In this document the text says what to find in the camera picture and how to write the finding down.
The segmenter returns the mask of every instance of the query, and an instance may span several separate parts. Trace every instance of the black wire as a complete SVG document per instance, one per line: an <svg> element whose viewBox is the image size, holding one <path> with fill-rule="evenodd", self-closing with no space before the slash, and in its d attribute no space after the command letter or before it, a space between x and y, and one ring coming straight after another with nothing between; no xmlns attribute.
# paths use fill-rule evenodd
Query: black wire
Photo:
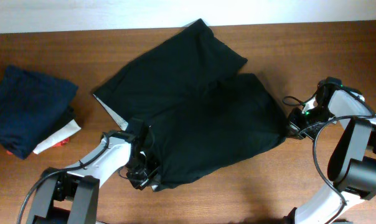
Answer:
<svg viewBox="0 0 376 224"><path fill-rule="evenodd" d="M138 179L134 179L134 178L129 178L129 177L123 177L121 174L120 174L120 171L123 169L123 167L120 167L119 170L118 170L118 174L119 174L119 177L123 178L123 179L126 179L126 180L130 180L130 181L136 181L136 182L144 182L143 180L138 180Z"/></svg>
<svg viewBox="0 0 376 224"><path fill-rule="evenodd" d="M52 172L52 173L46 175L45 177L40 178L32 186L32 188L30 189L30 191L27 193L27 195L25 197L25 200L22 203L21 209L19 210L19 214L18 214L18 218L17 218L17 222L16 222L17 224L21 224L22 216L23 216L24 210L26 208L27 202L29 201L29 199L32 196L32 194L34 193L34 191L40 186L40 184L42 184L48 178L53 177L55 175L64 174L64 173L66 173L68 171L78 170L78 169L81 169L81 168L84 168L84 167L90 165L92 162L94 162L96 159L98 159L108 149L108 146L109 146L109 136L107 135L107 133L103 133L103 135L106 138L105 146L103 147L103 149L95 157L93 157L92 159L90 159L88 162L86 162L84 164L80 163L79 166L70 167L70 168L64 168L64 169L60 169L60 170L57 170L55 172Z"/></svg>
<svg viewBox="0 0 376 224"><path fill-rule="evenodd" d="M288 102L285 101L286 99L293 99L293 100L295 100L299 103L296 103L296 104L288 103ZM304 104L306 104L305 102L297 99L294 96L286 96L286 97L282 98L282 103L285 104L285 105L288 105L288 106L304 106Z"/></svg>

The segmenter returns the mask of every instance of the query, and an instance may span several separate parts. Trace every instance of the black garment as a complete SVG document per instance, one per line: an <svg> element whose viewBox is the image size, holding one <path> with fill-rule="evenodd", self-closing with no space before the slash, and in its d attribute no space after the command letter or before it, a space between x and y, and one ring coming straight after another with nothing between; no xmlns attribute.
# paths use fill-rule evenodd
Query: black garment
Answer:
<svg viewBox="0 0 376 224"><path fill-rule="evenodd" d="M25 159L50 135L76 91L67 80L8 66L0 83L0 143Z"/></svg>
<svg viewBox="0 0 376 224"><path fill-rule="evenodd" d="M199 20L133 60L96 92L123 119L143 119L161 163L156 190L272 149L286 117L246 63Z"/></svg>

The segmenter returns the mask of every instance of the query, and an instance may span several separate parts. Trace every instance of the white wall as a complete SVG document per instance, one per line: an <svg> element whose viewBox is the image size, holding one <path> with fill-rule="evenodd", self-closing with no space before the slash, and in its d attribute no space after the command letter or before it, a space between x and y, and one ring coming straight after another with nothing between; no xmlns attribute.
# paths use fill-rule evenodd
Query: white wall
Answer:
<svg viewBox="0 0 376 224"><path fill-rule="evenodd" d="M376 19L376 0L0 0L0 33Z"/></svg>

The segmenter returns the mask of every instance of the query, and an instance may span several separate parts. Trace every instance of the wood grain surface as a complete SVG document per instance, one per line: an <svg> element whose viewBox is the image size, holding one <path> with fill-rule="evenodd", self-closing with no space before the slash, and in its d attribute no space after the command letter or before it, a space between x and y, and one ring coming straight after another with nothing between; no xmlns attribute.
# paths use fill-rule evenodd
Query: wood grain surface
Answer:
<svg viewBox="0 0 376 224"><path fill-rule="evenodd" d="M103 30L0 35L0 81L6 65L45 72L76 83L72 106L82 130L61 148L22 161L0 146L0 223L14 223L32 184L48 166L65 167L97 147L102 131L118 126L92 90L123 65L181 29ZM304 100L327 76L361 90L376 111L376 21L213 27L215 36L248 59L242 72L258 75L277 99ZM284 107L286 113L291 108ZM326 170L342 128L319 140ZM281 218L308 201L322 185L312 161L312 142L281 146L219 169L192 184L152 192L135 190L112 175L100 190L98 220L107 223L259 223ZM56 203L70 208L70 202ZM376 197L343 214L354 223L376 223Z"/></svg>

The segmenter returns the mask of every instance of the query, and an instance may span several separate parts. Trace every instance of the robotic manipulator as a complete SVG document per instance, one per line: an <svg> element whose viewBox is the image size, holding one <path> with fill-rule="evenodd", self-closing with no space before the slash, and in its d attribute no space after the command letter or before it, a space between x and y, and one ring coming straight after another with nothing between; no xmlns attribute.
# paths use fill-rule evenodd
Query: robotic manipulator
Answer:
<svg viewBox="0 0 376 224"><path fill-rule="evenodd" d="M298 103L289 104L288 98ZM376 196L376 159L365 156L366 149L376 154L376 113L365 104L360 91L332 77L320 81L315 94L306 101L292 96L283 101L302 107L294 108L288 116L288 137L313 140L314 163L325 184L281 223L339 223L335 220L346 210ZM345 131L332 153L326 178L317 164L316 142L328 124L337 122ZM35 191L28 224L101 223L96 220L99 188L113 173L120 175L123 167L128 170L124 178L134 188L155 189L160 181L159 163L148 153L150 147L144 147L149 133L144 122L132 119L125 131L104 133L100 145L75 164L64 169L48 168L29 191L17 223L21 223L26 203ZM65 199L73 202L70 210L54 206L54 200Z"/></svg>

